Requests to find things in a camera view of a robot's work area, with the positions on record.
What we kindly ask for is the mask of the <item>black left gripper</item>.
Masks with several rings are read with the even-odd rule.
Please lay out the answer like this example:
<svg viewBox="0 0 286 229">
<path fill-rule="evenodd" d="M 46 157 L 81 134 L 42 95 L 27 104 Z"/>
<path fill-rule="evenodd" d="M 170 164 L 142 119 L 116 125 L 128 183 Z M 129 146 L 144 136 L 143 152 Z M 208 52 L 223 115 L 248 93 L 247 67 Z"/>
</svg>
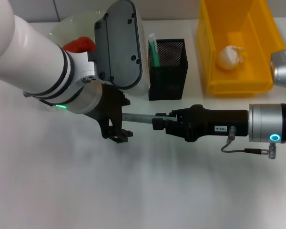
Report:
<svg viewBox="0 0 286 229">
<path fill-rule="evenodd" d="M 122 106 L 130 105 L 131 101 L 125 94 L 112 85 L 102 84 L 102 95 L 98 104 L 85 116 L 96 120 L 103 138 L 115 143 L 128 142 L 133 132 L 122 129 Z M 166 134 L 186 138 L 184 128 L 177 121 L 152 119 L 153 130 L 164 130 Z"/>
</svg>

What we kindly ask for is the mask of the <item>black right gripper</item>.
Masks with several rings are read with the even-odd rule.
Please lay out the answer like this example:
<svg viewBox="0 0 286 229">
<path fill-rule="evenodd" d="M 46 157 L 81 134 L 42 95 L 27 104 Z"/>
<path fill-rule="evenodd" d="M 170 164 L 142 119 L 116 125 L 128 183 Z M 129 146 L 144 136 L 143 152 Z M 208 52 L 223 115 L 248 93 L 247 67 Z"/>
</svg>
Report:
<svg viewBox="0 0 286 229">
<path fill-rule="evenodd" d="M 157 113 L 156 118 L 181 119 L 187 142 L 195 142 L 206 135 L 227 136 L 230 127 L 236 128 L 237 136 L 248 135 L 247 110 L 210 110 L 200 104 L 189 108 Z"/>
</svg>

